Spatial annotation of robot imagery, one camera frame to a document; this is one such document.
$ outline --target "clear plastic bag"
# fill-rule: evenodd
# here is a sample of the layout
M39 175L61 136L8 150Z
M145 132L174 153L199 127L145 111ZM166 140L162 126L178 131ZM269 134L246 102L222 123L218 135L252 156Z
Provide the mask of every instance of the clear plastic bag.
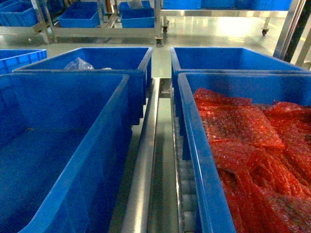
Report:
M88 69L94 69L94 67L90 63L87 63L86 61L84 61L80 57L78 57L76 60L70 62L67 66L65 66L64 69L67 69L67 70L88 70Z
M144 8L141 0L130 0L128 1L128 5L131 10Z

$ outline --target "stainless steel frame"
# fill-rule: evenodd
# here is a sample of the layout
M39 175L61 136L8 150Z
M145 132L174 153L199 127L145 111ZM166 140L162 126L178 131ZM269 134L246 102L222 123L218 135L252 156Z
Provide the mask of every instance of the stainless steel frame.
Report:
M300 66L303 68L310 69L310 67L311 67L310 62L305 63L305 59L306 59L306 56L310 50L310 47L311 47L311 29L310 29L307 37L306 37L306 41L303 44L301 52L297 58L296 66Z
M48 32L48 25L46 24L42 10L40 7L40 3L38 0L31 0L33 8L36 12L38 23L32 27L4 27L0 26L0 35L21 35L27 36L28 38L42 34L44 41L49 44L53 41L54 38ZM44 6L47 16L50 17L50 14L47 10L46 4Z
M265 17L285 18L287 11L250 10L161 10L161 16L181 17Z
M122 233L146 233L151 193L160 79L153 79L142 125L138 154L130 189Z
M162 26L161 26L161 0L155 0L155 27L154 28L114 28L114 24L119 19L116 2L112 4L114 13L110 16L107 23L104 23L102 5L105 8L104 0L97 0L98 11L101 18L101 25L98 28L61 28L58 24L51 28L54 38L57 37L106 37L106 38L150 38L156 39L157 45L162 45Z
M292 0L273 56L284 60L306 0Z

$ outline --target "plastic crate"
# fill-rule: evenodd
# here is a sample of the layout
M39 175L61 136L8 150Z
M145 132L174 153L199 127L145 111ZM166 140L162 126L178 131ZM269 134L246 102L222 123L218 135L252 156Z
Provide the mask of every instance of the plastic crate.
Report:
M208 9L233 9L236 7L236 0L202 0L201 6Z
M133 124L139 124L143 117L143 105L146 103L146 89L151 83L152 48L148 47L113 47L113 48L81 48L66 52L53 58L46 59L14 72L46 72L46 73L117 73L131 76L130 85L130 117ZM94 70L72 71L64 67L80 57L94 66Z
M163 9L166 10L199 10L201 0L163 0Z
M181 123L185 123L181 128L186 129L186 145L190 149L184 152L190 152L193 162L202 231L235 233L193 94L198 88L206 88L229 97L252 98L253 103L272 104L279 100L311 105L311 75L180 74L178 84L183 110Z
M149 1L141 1L142 5L144 8L151 8L150 2ZM131 10L130 6L128 5L128 2L120 2L119 4L119 12L120 15L122 15L123 11L128 11Z
M155 10L153 8L143 8L123 11L121 23L123 28L154 28Z
M11 4L16 3L18 0L0 0L0 9Z
M29 4L31 3L31 0L22 0L23 2L27 2ZM44 9L43 0L39 0L39 4L41 5L41 11L43 14L43 17L47 19L47 15ZM63 0L47 0L47 8L49 10L49 13L51 16L53 16L55 13L60 12L64 9L64 2Z
M245 48L183 47L171 48L174 101L180 98L178 74L208 73L284 73L308 72L301 67Z
M0 50L0 74L47 58L46 50Z
M128 79L0 78L0 232L108 232L132 135Z
M16 2L0 9L0 24L6 27L31 27L38 22L33 6Z
M58 17L62 28L96 28L101 21L97 2L75 2Z
M292 0L238 0L240 10L288 11Z
M121 2L119 11L124 28L154 28L155 11L149 1L141 1L143 9L131 10L127 2Z

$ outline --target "caster wheel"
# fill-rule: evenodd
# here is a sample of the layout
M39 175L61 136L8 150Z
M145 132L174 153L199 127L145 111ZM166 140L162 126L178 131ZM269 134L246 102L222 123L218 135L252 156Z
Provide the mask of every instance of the caster wheel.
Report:
M262 36L266 36L268 31L269 31L269 29L263 29L262 30Z
M157 39L156 40L156 46L159 48L159 47L162 47L162 40L160 39Z
M167 27L163 27L163 34L167 33Z

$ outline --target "gray floor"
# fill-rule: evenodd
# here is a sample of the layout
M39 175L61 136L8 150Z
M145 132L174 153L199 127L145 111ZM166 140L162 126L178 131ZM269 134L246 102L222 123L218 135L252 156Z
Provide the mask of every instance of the gray floor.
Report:
M284 23L284 19L272 19L270 31L263 37L261 28L264 18L204 18L204 17L170 17L169 30L164 38L164 46L155 47L154 40L145 39L60 39L59 44L45 45L43 38L16 38L0 36L0 49L47 49L48 56L66 52L79 47L109 46L150 46L154 47L154 78L171 77L170 47L174 46L215 46L215 47L247 47L272 55ZM301 50L302 40L297 51ZM133 127L134 135L124 174L119 201L111 223L111 233L121 229L122 218L126 208L127 194L130 187L132 170L135 163L135 152L139 141L140 126ZM161 99L159 103L157 130L157 180L156 208L153 210L152 232L177 232L177 208L174 180L173 140L170 100Z

